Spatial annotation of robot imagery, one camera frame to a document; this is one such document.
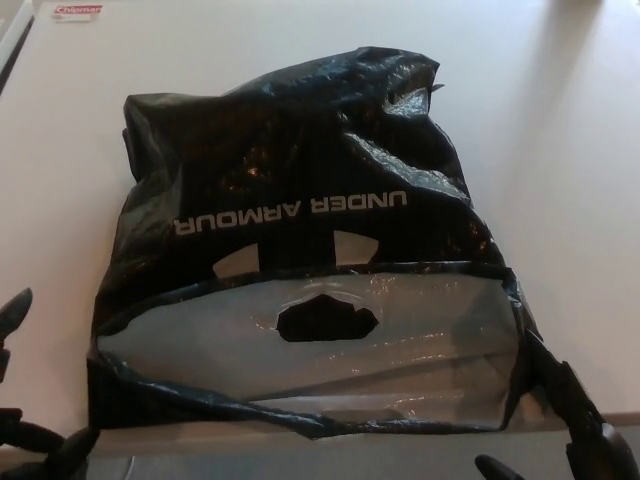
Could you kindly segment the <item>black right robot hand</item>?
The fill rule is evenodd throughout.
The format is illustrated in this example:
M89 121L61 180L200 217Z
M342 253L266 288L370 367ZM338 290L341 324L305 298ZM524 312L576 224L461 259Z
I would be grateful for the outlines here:
M565 452L575 479L637 479L639 466L623 435L607 422L573 368L535 332L526 332L534 388L570 436Z

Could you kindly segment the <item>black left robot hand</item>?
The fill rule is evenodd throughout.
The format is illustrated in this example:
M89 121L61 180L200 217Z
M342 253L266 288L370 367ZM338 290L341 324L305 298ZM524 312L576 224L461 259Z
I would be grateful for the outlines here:
M11 359L11 351L5 342L21 326L32 302L33 292L26 288L1 307L1 384ZM92 427L63 437L49 428L23 420L20 408L1 407L1 447L9 445L44 455L41 460L1 470L1 479L86 479L89 455L99 437L100 430Z

